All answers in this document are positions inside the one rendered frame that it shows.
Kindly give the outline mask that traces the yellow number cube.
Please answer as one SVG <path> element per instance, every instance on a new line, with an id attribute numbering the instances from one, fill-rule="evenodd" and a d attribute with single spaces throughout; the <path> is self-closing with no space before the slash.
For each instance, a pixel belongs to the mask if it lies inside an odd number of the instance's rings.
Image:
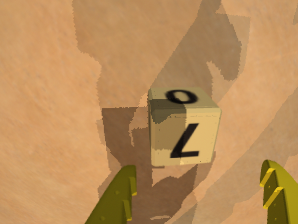
<path id="1" fill-rule="evenodd" d="M 153 166 L 209 163 L 222 110 L 200 87 L 150 88 L 148 133 Z"/>

